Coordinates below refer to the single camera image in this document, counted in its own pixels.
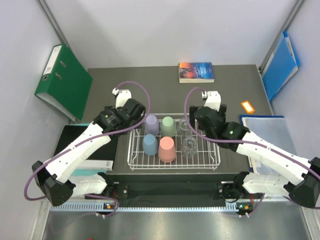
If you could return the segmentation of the clear glass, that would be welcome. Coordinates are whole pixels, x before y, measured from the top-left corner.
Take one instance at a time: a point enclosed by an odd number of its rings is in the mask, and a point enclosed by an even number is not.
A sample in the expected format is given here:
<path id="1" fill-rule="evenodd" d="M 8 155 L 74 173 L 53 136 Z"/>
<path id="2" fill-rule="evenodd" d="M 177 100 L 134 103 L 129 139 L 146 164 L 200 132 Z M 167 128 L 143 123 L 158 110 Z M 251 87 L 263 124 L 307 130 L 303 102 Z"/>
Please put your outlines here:
<path id="1" fill-rule="evenodd" d="M 176 135 L 180 138 L 186 138 L 190 133 L 189 133 L 189 127 L 187 120 L 185 118 L 182 118 L 177 125 L 176 128 Z"/>
<path id="2" fill-rule="evenodd" d="M 193 136 L 182 140 L 180 153 L 186 159 L 191 159 L 198 151 L 198 142 Z"/>

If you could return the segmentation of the purple plastic cup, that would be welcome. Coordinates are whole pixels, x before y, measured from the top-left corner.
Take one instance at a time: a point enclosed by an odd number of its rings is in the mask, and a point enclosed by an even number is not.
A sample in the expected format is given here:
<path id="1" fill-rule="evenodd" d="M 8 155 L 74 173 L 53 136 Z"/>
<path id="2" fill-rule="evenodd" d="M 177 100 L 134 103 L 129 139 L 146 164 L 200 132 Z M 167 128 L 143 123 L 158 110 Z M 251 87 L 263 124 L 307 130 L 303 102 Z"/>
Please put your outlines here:
<path id="1" fill-rule="evenodd" d="M 149 114 L 145 119 L 144 123 L 145 134 L 151 134 L 154 136 L 159 135 L 160 133 L 160 124 L 155 115 Z"/>

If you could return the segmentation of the clear glass front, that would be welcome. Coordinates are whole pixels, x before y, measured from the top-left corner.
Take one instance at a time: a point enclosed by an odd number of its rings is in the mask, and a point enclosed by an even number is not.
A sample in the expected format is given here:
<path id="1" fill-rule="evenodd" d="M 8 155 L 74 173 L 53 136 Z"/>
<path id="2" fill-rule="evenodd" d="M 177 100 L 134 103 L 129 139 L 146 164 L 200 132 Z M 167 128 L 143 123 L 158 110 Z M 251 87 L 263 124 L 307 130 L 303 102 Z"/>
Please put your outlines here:
<path id="1" fill-rule="evenodd" d="M 186 159 L 191 159 L 198 151 L 198 142 L 193 136 L 182 140 L 180 153 Z"/>

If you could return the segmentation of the blue plastic cup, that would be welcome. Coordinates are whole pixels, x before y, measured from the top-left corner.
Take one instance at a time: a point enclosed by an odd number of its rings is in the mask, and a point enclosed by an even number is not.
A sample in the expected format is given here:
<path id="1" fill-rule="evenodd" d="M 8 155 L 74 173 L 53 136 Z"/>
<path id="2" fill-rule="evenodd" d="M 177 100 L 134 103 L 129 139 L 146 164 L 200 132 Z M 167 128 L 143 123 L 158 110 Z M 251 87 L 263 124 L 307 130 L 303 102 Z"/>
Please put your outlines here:
<path id="1" fill-rule="evenodd" d="M 156 137 L 152 134 L 145 135 L 142 142 L 142 148 L 146 155 L 155 156 L 159 149 Z"/>

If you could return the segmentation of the green plastic cup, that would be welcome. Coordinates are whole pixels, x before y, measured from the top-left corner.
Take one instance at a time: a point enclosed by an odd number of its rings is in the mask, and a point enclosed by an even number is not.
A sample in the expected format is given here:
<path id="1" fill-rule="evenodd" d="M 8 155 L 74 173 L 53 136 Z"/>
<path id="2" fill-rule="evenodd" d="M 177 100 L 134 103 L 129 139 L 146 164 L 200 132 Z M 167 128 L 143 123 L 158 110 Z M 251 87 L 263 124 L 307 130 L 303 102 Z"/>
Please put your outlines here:
<path id="1" fill-rule="evenodd" d="M 174 137 L 176 133 L 176 127 L 172 117 L 166 116 L 162 119 L 160 132 L 163 137 Z"/>

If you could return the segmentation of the pink plastic cup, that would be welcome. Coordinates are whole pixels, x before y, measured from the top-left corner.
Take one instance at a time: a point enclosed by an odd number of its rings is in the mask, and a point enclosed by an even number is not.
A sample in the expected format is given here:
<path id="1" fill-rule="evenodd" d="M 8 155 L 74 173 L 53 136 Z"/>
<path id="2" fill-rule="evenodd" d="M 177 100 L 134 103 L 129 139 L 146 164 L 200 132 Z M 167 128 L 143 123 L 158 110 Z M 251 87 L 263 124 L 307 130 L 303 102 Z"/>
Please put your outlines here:
<path id="1" fill-rule="evenodd" d="M 164 163 L 170 163 L 176 158 L 176 146 L 171 137 L 164 136 L 160 139 L 158 157 Z"/>

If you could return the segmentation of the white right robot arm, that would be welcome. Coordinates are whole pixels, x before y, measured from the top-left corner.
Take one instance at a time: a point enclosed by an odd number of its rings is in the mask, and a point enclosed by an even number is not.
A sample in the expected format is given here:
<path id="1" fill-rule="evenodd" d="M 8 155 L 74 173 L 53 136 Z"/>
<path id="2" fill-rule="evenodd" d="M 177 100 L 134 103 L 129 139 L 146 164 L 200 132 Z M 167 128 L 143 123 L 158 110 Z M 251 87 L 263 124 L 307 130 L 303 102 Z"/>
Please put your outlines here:
<path id="1" fill-rule="evenodd" d="M 275 170 L 277 175 L 240 172 L 233 180 L 233 192 L 239 198 L 249 194 L 279 195 L 309 209 L 319 209 L 320 159 L 307 159 L 289 153 L 262 139 L 238 122 L 227 122 L 227 106 L 218 91 L 201 91 L 203 106 L 183 107 L 187 125 L 193 133 L 198 124 L 206 141 L 255 159 Z"/>

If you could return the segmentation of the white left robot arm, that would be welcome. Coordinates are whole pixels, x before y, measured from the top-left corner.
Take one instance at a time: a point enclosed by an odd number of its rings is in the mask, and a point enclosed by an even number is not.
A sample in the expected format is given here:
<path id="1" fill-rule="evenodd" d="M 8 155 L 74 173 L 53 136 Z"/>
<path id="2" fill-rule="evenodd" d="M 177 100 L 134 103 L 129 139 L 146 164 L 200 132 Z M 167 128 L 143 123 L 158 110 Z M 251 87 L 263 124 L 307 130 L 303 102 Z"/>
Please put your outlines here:
<path id="1" fill-rule="evenodd" d="M 84 132 L 60 153 L 32 165 L 32 178 L 54 207 L 74 197 L 106 199 L 113 194 L 112 182 L 103 172 L 89 176 L 72 175 L 95 151 L 141 125 L 150 111 L 149 107 L 133 99 L 128 89 L 114 89 L 113 94 L 116 97 L 115 106 L 106 106 Z"/>

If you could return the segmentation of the black book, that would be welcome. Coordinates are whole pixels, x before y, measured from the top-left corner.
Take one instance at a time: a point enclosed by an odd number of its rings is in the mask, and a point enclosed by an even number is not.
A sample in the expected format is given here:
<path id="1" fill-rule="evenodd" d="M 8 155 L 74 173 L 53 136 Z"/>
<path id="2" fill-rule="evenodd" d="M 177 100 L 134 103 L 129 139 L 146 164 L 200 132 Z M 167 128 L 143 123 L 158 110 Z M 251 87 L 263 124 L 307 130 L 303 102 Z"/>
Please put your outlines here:
<path id="1" fill-rule="evenodd" d="M 79 137 L 87 127 L 66 125 L 60 135 L 57 143 L 54 156 L 64 150 L 71 142 Z M 111 172 L 114 168 L 118 137 L 112 139 L 108 144 L 105 144 L 96 150 L 88 159 L 80 164 L 76 169 L 100 170 L 100 172 Z"/>

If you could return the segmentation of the orange card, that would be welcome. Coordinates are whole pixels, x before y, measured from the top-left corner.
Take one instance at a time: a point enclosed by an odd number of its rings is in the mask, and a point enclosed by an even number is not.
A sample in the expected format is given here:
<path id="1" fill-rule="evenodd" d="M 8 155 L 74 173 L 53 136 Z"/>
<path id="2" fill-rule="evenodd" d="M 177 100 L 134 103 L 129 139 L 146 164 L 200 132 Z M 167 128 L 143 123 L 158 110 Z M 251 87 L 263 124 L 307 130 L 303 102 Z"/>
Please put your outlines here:
<path id="1" fill-rule="evenodd" d="M 254 107 L 251 105 L 251 103 L 248 100 L 245 100 L 240 104 L 247 114 L 253 114 L 255 112 Z"/>

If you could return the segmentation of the paperback book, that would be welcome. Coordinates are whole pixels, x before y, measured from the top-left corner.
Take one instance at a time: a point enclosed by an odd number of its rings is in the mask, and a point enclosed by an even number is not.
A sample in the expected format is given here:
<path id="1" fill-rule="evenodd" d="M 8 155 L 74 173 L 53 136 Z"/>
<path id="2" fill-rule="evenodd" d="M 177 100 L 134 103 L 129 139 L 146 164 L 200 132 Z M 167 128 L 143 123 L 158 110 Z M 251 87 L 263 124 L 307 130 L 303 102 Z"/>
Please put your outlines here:
<path id="1" fill-rule="evenodd" d="M 214 83 L 215 76 L 211 62 L 180 62 L 178 64 L 179 82 Z"/>

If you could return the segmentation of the teal notebook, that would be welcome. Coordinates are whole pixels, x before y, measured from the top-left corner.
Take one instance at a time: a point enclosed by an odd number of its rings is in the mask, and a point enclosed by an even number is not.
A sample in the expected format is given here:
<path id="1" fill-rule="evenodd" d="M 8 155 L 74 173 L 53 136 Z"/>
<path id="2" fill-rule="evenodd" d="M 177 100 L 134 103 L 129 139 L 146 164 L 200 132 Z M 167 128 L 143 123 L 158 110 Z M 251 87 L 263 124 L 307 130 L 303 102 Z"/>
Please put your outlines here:
<path id="1" fill-rule="evenodd" d="M 77 123 L 77 124 L 72 124 L 73 126 L 83 126 L 83 127 L 88 127 L 90 123 Z M 92 176 L 97 174 L 98 172 L 101 172 L 100 170 L 97 169 L 76 169 L 73 171 L 71 174 L 72 176 Z"/>

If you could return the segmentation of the black base bar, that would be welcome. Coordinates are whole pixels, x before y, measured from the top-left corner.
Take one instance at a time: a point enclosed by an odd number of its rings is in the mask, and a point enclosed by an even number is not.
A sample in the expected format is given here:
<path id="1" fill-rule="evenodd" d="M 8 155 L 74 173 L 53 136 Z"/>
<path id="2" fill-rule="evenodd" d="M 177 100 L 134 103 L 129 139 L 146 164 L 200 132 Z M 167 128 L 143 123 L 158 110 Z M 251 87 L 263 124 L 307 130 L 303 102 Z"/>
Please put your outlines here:
<path id="1" fill-rule="evenodd" d="M 118 199 L 135 197 L 206 196 L 212 200 L 250 199 L 251 195 L 233 186 L 232 173 L 131 173 L 108 174 L 116 185 Z"/>

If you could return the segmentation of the blue folder on wall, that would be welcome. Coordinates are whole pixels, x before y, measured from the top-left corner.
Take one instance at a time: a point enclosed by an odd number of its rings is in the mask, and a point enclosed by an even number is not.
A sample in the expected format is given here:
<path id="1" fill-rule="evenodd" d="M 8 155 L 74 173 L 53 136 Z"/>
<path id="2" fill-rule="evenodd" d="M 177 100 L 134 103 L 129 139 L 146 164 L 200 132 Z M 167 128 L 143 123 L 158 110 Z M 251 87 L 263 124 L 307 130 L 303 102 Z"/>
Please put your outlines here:
<path id="1" fill-rule="evenodd" d="M 269 101 L 279 93 L 299 67 L 300 60 L 295 47 L 287 31 L 284 31 L 262 72 L 262 81 Z"/>

